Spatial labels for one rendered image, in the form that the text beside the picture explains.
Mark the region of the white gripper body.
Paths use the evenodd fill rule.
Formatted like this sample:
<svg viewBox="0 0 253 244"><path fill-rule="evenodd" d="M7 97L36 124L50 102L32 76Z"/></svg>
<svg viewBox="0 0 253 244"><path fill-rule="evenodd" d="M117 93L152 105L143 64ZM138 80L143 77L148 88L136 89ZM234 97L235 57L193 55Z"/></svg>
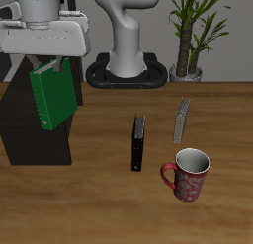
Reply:
<svg viewBox="0 0 253 244"><path fill-rule="evenodd" d="M88 18L63 11L46 30L31 30L22 21L0 21L0 51L14 54L85 56L91 50Z"/></svg>

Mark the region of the green book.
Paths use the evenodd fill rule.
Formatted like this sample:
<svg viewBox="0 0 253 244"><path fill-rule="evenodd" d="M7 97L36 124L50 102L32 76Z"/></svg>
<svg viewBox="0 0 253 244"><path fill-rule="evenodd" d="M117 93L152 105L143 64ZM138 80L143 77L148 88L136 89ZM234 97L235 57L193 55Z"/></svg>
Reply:
<svg viewBox="0 0 253 244"><path fill-rule="evenodd" d="M29 73L41 125L47 130L54 130L78 110L69 59L63 60L60 72L53 70L56 62Z"/></svg>

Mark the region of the pot plant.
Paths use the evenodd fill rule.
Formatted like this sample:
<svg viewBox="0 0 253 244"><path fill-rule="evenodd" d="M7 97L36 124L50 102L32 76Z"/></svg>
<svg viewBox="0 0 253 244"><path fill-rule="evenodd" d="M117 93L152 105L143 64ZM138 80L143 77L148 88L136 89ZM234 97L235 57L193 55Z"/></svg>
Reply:
<svg viewBox="0 0 253 244"><path fill-rule="evenodd" d="M197 66L199 55L202 51L210 51L209 44L215 39L227 36L223 32L226 19L220 21L213 29L211 24L216 12L202 18L202 14L210 9L220 0L180 0L178 5L175 0L173 4L177 7L170 13L175 15L179 22L174 22L177 30L175 35L180 39L178 60L169 69L169 80L171 82L200 82L203 71Z"/></svg>

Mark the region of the grey book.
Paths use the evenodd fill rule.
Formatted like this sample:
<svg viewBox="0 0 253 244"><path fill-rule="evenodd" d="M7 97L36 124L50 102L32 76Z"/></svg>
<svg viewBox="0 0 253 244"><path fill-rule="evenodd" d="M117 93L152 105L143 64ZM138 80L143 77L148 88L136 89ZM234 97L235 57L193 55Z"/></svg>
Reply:
<svg viewBox="0 0 253 244"><path fill-rule="evenodd" d="M190 108L191 100L181 99L178 111L176 113L174 132L173 132L173 142L180 144L183 138L183 134L187 124L188 111Z"/></svg>

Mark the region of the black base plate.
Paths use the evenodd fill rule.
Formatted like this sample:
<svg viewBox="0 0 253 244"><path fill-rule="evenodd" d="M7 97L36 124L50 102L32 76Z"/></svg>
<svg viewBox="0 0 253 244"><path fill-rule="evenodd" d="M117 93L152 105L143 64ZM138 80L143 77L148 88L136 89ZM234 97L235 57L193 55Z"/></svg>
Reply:
<svg viewBox="0 0 253 244"><path fill-rule="evenodd" d="M155 89L162 87L168 78L167 69L151 52L143 54L147 69L132 78L121 78L106 69L109 54L102 52L86 70L86 81L97 89Z"/></svg>

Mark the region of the black book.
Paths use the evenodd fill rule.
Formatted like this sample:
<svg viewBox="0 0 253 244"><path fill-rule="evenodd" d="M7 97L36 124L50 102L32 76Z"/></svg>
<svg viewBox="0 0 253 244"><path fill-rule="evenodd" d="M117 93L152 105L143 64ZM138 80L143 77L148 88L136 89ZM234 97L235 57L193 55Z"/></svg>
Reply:
<svg viewBox="0 0 253 244"><path fill-rule="evenodd" d="M131 136L131 170L141 171L143 143L144 143L145 117L134 117Z"/></svg>

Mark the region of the red patterned mug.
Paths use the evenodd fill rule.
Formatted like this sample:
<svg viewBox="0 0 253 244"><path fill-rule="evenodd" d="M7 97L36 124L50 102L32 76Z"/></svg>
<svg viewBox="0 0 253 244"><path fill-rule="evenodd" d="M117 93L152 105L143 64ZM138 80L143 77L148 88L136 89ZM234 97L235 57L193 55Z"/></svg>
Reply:
<svg viewBox="0 0 253 244"><path fill-rule="evenodd" d="M162 165L160 169L161 178L173 190L178 200L185 203L194 202L199 197L210 168L210 159L201 150L185 148L176 154L175 160L175 163ZM170 182L165 177L165 172L169 169L174 171L174 182Z"/></svg>

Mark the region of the dark brown desk caddy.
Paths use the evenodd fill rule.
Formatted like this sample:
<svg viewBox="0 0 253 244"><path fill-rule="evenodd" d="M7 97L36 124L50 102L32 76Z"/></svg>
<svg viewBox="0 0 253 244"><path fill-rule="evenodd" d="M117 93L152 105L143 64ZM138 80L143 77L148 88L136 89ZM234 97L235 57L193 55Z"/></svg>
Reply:
<svg viewBox="0 0 253 244"><path fill-rule="evenodd" d="M29 73L34 70L27 54L0 100L0 137L12 165L69 165L68 136L72 114L54 130L43 129L38 114ZM42 65L58 58L36 55ZM69 59L77 108L82 105L80 56Z"/></svg>

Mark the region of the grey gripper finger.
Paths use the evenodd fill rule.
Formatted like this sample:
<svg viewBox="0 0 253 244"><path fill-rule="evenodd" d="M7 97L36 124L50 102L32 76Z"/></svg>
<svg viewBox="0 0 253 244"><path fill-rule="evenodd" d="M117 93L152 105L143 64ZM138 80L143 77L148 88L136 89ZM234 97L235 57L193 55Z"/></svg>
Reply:
<svg viewBox="0 0 253 244"><path fill-rule="evenodd" d="M63 57L59 56L53 65L54 72L60 73L62 71L62 62L63 62Z"/></svg>
<svg viewBox="0 0 253 244"><path fill-rule="evenodd" d="M37 57L35 55L29 54L27 56L27 59L32 64L32 66L33 66L34 69L38 69L39 67L42 66L42 63L40 61L38 61L38 59L37 59Z"/></svg>

